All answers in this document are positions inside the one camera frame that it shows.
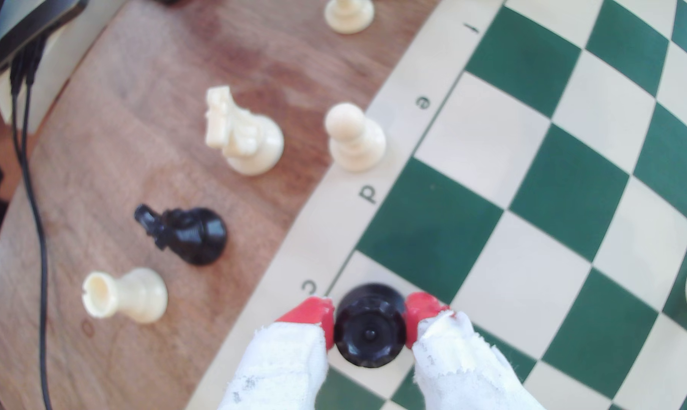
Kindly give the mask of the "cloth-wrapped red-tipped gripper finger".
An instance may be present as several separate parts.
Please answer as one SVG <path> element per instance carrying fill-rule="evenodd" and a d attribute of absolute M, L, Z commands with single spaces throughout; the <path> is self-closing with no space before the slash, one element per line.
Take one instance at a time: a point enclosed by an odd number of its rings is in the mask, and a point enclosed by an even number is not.
<path fill-rule="evenodd" d="M 313 409 L 328 374 L 335 307 L 310 296 L 255 332 L 219 409 Z"/>
<path fill-rule="evenodd" d="M 543 409 L 465 312 L 415 292 L 405 299 L 405 324 L 426 409 Z"/>

